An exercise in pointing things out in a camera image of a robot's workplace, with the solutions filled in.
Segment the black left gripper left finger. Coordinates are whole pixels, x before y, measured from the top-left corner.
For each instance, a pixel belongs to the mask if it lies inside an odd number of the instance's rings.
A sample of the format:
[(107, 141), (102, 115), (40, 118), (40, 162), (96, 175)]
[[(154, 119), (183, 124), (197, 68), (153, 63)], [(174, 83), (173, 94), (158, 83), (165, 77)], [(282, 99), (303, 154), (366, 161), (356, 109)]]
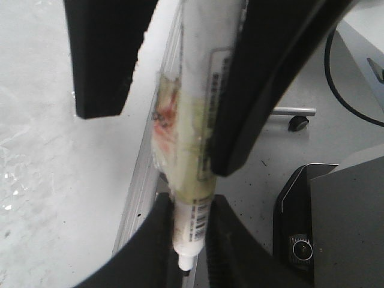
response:
[(156, 1), (64, 1), (76, 114), (120, 115)]

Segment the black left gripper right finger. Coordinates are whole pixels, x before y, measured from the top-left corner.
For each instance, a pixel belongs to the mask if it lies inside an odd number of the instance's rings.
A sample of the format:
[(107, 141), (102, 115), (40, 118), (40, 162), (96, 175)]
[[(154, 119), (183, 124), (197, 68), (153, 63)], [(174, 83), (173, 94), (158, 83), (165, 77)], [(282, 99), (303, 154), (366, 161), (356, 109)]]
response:
[(353, 1), (250, 1), (220, 97), (211, 169), (241, 168), (273, 108)]

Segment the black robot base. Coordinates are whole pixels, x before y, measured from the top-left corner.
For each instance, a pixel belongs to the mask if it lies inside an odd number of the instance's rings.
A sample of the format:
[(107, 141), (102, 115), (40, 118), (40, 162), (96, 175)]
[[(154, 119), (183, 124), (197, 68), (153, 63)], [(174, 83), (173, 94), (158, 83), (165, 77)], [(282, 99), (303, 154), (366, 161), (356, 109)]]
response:
[[(160, 193), (133, 237), (78, 287), (181, 287), (184, 273), (172, 248), (170, 197)], [(206, 262), (210, 287), (310, 287), (276, 261), (217, 194), (208, 222)]]

